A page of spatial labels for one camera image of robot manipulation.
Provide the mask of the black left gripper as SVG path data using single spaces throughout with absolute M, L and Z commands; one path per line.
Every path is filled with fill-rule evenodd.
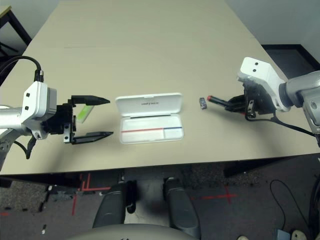
M 56 113 L 48 120 L 41 123 L 43 130 L 51 135 L 63 135 L 63 142 L 72 145 L 93 143 L 113 134 L 112 131 L 89 132 L 83 136 L 75 136 L 76 116 L 73 114 L 73 107 L 76 104 L 86 106 L 98 106 L 109 104 L 110 101 L 103 97 L 94 95 L 72 95 L 67 103 L 56 106 Z

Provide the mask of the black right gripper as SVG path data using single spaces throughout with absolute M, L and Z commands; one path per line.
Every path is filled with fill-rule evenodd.
M 246 81 L 242 86 L 244 94 L 229 99 L 228 105 L 224 107 L 226 111 L 244 113 L 246 120 L 257 120 L 257 114 L 268 115 L 276 112 L 270 95 L 262 85 Z

